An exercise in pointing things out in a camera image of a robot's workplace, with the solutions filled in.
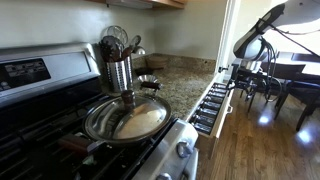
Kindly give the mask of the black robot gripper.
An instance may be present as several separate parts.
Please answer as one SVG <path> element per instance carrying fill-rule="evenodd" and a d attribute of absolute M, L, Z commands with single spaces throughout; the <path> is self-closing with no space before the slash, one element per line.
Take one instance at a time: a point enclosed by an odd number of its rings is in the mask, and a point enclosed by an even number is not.
<path fill-rule="evenodd" d="M 231 78 L 227 83 L 227 89 L 241 89 L 246 92 L 246 100 L 253 99 L 258 89 L 258 84 L 263 80 L 261 73 L 253 73 L 239 65 L 234 65 Z"/>

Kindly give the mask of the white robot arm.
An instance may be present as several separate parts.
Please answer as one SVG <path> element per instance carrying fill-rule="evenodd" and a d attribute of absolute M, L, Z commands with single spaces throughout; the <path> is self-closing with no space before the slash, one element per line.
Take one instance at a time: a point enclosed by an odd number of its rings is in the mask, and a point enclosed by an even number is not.
<path fill-rule="evenodd" d="M 271 63 L 276 59 L 274 48 L 263 37 L 267 31 L 274 30 L 288 38 L 288 32 L 280 26 L 313 22 L 319 18 L 319 0 L 287 0 L 274 6 L 235 43 L 233 53 L 240 59 L 239 69 L 256 73 L 260 68 L 257 63 L 264 59 Z"/>

